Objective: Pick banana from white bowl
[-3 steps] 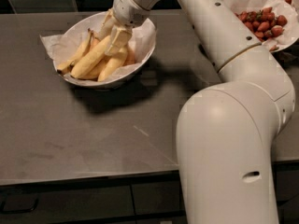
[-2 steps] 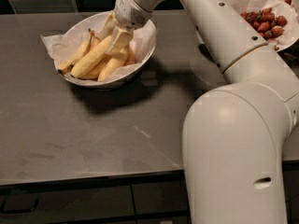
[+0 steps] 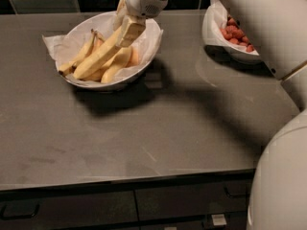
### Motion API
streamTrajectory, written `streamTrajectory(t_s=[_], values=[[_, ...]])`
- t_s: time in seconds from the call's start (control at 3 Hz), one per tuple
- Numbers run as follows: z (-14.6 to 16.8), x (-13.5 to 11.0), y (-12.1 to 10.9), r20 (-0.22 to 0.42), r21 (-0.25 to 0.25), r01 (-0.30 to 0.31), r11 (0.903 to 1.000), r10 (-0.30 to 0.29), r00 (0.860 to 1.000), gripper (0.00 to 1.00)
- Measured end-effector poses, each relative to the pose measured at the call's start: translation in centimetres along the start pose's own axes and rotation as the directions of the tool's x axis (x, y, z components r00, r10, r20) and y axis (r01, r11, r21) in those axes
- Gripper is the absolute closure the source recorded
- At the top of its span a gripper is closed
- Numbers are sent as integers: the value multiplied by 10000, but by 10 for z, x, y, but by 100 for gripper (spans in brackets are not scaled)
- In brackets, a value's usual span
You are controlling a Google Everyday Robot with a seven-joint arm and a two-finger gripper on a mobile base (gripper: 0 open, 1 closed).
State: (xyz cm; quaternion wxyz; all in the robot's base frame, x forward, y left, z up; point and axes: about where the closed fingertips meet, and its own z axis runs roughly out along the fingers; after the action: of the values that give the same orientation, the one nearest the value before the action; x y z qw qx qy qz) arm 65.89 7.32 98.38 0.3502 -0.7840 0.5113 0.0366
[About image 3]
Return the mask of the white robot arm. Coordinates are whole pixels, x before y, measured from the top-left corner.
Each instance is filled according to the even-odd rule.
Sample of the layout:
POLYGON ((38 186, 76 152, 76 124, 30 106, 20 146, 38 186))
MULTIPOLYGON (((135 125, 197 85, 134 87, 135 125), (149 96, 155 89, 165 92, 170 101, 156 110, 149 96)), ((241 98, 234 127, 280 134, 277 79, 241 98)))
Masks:
POLYGON ((247 206, 210 211, 209 230, 306 230, 306 3, 211 0, 200 80, 171 84, 258 151, 247 206))

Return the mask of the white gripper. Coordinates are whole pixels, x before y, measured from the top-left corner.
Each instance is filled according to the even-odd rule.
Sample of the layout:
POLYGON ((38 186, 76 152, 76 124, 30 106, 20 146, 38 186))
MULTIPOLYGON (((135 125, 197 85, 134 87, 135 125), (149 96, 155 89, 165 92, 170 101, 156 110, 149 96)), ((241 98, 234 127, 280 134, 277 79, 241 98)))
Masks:
POLYGON ((113 30, 119 28, 116 45, 129 47, 146 30, 144 18, 157 17, 167 3, 168 0, 119 0, 113 21, 113 30))

